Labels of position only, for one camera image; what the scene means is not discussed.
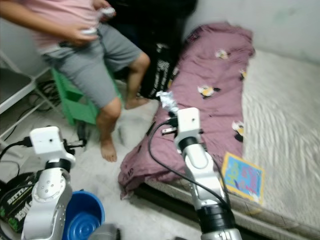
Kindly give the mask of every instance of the knee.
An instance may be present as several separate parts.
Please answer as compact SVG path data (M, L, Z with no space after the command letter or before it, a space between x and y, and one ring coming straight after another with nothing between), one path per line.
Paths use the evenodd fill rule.
M131 69L137 72L145 72L150 65L150 58L142 52L140 56L133 62Z
M101 108L100 115L104 119L116 121L121 115L121 108L121 100L116 97L111 103Z

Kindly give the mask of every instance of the gray shorts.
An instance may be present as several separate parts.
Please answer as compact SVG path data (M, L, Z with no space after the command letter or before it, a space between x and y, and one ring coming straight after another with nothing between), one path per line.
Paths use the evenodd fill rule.
M119 71L134 62L142 51L110 25L100 24L98 32L99 39L85 47L63 47L43 58L97 107L103 108L117 96L106 66L112 72Z

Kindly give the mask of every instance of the game controller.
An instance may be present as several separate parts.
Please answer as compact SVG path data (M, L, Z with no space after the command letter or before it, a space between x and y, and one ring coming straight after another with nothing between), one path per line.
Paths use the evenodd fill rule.
M108 18L112 18L116 12L113 7L102 8L100 12Z
M84 35L93 36L97 35L97 29L95 27L90 27L89 29L81 30L81 33Z

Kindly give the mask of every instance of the green stool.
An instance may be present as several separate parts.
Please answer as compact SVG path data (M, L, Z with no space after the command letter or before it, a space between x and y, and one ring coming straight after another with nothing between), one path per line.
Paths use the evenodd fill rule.
M96 116L99 113L99 109L65 76L63 76L54 68L51 69L51 72L60 95L62 110L69 124L75 125L76 121L78 120L95 125ZM114 76L110 71L109 74L113 79L113 85L117 96L123 103L123 99L116 86Z

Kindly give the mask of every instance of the pink shirt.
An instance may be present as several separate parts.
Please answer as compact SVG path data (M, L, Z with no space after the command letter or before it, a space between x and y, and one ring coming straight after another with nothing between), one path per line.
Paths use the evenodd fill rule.
M96 27L99 14L92 3L92 0L21 0L21 4L25 7L52 22L61 25L86 24ZM33 37L40 52L63 41L42 32L34 32Z

